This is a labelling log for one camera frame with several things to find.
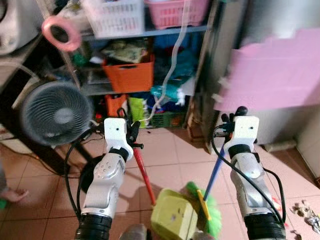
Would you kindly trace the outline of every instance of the blue broom handle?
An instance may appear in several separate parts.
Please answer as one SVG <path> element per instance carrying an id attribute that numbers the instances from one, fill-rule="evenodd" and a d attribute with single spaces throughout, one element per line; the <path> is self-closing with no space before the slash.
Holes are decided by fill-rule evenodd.
<path id="1" fill-rule="evenodd" d="M 222 157 L 225 156 L 224 145 L 225 144 L 222 145 L 221 150 L 220 150 L 220 155 Z M 203 197 L 204 201 L 207 201 L 207 199 L 208 199 L 209 193 L 210 193 L 210 191 L 211 191 L 211 189 L 212 189 L 212 187 L 214 185 L 214 182 L 215 182 L 215 180 L 217 178 L 217 175 L 218 175 L 218 172 L 219 172 L 219 170 L 221 168 L 222 162 L 223 161 L 220 159 L 220 157 L 218 157 L 217 160 L 216 160 L 216 163 L 214 165 L 214 168 L 213 168 L 213 171 L 212 171 L 208 186 L 206 187 L 206 190 L 205 190 L 205 194 L 204 194 L 204 197 Z"/>

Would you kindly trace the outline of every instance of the white plastic basket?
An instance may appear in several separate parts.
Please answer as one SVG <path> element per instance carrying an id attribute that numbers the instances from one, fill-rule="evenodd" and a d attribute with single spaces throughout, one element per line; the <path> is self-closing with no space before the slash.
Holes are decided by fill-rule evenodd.
<path id="1" fill-rule="evenodd" d="M 145 31 L 143 0 L 82 0 L 81 4 L 97 39 L 134 36 Z"/>

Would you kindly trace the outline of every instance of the pink plastic basket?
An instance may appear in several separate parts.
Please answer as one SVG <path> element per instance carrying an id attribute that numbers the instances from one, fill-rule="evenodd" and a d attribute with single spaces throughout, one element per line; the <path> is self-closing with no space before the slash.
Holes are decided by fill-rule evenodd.
<path id="1" fill-rule="evenodd" d="M 166 29 L 179 27 L 182 25 L 182 14 L 184 10 L 184 0 L 169 1 L 148 1 L 151 19 L 155 28 Z M 189 11 L 188 25 L 199 26 L 207 13 L 209 0 L 192 0 Z"/>

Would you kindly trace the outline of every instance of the pink cloth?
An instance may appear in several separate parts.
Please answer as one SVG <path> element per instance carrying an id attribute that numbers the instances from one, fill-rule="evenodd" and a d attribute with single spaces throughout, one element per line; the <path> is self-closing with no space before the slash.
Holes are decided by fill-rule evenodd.
<path id="1" fill-rule="evenodd" d="M 214 109 L 232 112 L 309 106 L 320 103 L 320 28 L 301 29 L 294 38 L 268 38 L 233 50 L 229 88 Z"/>

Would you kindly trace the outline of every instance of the wall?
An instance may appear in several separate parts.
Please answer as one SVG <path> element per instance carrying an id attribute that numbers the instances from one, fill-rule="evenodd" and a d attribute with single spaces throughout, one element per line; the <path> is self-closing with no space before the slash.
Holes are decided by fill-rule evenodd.
<path id="1" fill-rule="evenodd" d="M 320 106 L 296 136 L 297 148 L 316 178 L 320 177 Z"/>

